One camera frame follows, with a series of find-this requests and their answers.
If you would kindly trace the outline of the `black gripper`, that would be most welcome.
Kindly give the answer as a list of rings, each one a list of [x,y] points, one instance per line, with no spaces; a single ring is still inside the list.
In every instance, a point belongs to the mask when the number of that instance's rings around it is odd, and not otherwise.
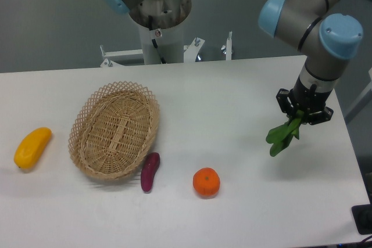
[[[325,105],[331,91],[318,92],[316,85],[314,86],[315,89],[311,89],[311,86],[303,85],[298,77],[290,91],[284,88],[279,89],[276,100],[281,111],[288,118],[295,117],[298,110],[303,111],[305,114],[302,124],[317,125],[330,121],[334,111],[327,106],[325,107]]]

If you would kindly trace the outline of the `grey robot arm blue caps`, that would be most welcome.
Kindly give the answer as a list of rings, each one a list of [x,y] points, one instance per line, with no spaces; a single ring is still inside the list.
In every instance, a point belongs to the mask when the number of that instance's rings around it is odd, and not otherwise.
[[[289,118],[316,125],[329,121],[326,106],[331,91],[363,38],[361,24],[351,16],[329,14],[340,0],[267,0],[259,27],[306,56],[291,90],[281,89],[277,101]],[[191,11],[191,0],[105,0],[118,14],[129,14],[138,26],[146,64],[194,61],[184,49],[181,25]]]

